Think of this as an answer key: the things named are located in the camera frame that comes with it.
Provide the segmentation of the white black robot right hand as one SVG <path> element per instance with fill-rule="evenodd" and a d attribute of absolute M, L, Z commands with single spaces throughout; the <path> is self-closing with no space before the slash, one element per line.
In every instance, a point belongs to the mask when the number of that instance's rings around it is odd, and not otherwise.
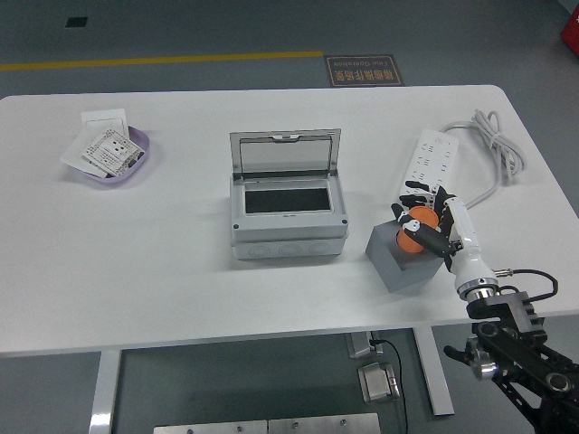
<path fill-rule="evenodd" d="M 399 197 L 391 205 L 394 218 L 403 233 L 439 258 L 455 277 L 454 287 L 460 299 L 470 302 L 496 296 L 498 278 L 484 262 L 476 232 L 462 200 L 440 185 L 430 187 L 417 181 L 405 185 L 418 194 Z M 424 206 L 435 213 L 439 226 L 434 229 L 416 217 L 411 209 Z"/>

